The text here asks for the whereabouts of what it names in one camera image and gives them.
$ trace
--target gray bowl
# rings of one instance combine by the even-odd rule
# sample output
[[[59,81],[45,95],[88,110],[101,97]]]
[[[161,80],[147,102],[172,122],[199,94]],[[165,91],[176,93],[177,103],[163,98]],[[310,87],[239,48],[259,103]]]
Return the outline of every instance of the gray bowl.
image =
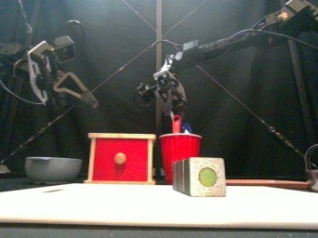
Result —
[[[25,160],[26,177],[37,184],[61,184],[71,182],[79,175],[80,167],[80,159],[28,157]]]

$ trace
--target red cup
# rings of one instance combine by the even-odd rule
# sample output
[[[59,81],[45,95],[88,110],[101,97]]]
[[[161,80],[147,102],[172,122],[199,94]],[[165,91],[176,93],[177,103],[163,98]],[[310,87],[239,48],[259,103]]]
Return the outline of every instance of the red cup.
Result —
[[[172,184],[172,165],[189,157],[199,157],[201,137],[187,133],[172,133],[160,136],[163,166],[167,184]]]

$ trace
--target wooden knob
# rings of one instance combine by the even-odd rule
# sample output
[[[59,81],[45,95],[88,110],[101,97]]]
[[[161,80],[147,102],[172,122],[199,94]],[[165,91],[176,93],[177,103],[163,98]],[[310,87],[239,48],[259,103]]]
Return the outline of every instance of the wooden knob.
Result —
[[[115,163],[117,165],[123,165],[125,163],[125,154],[123,152],[119,152],[116,155],[115,155]]]

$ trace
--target table surface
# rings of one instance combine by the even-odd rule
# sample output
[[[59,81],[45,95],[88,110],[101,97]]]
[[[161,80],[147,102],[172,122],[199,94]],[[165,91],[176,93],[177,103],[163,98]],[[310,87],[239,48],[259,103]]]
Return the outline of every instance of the table surface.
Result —
[[[318,194],[227,186],[191,197],[168,185],[67,184],[0,193],[0,223],[318,230]]]

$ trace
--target black curtain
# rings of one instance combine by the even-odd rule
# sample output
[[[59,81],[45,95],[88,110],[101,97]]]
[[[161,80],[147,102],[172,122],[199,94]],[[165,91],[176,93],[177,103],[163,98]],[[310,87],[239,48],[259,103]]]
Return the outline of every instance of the black curtain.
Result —
[[[29,20],[36,1],[22,3]],[[199,44],[207,44],[251,28],[263,16],[280,9],[280,1],[163,1],[161,9],[165,39],[177,44],[197,39]],[[18,2],[2,1],[0,14],[0,42],[22,45],[26,34]],[[140,107],[133,95],[140,83],[153,85],[156,52],[149,46],[156,40],[156,14],[155,0],[41,1],[30,44],[52,43],[54,37],[71,36],[79,55],[61,69],[73,72],[93,90],[99,106],[91,109],[76,104],[64,113],[68,106],[50,108],[26,104],[1,89],[2,157],[45,128],[8,159],[12,171],[24,172],[26,156],[61,156],[80,158],[81,173],[87,174],[88,133],[155,134],[155,105]],[[84,41],[79,25],[64,24],[69,20],[80,22]],[[303,33],[302,37],[316,43],[315,33]],[[308,82],[310,120],[316,128],[316,52],[303,47],[298,50]],[[163,57],[176,51],[172,45],[163,43]],[[2,72],[1,81],[22,98],[36,101],[26,75],[14,78],[12,73]],[[189,123],[193,133],[203,136],[201,156],[224,159],[227,177],[303,179],[302,156],[268,128],[280,133],[300,152],[306,151],[311,141],[287,42],[232,51],[219,60],[184,69],[180,82],[187,97],[184,122]],[[46,126],[56,118],[56,123]],[[163,116],[161,133],[169,131],[169,118]]]

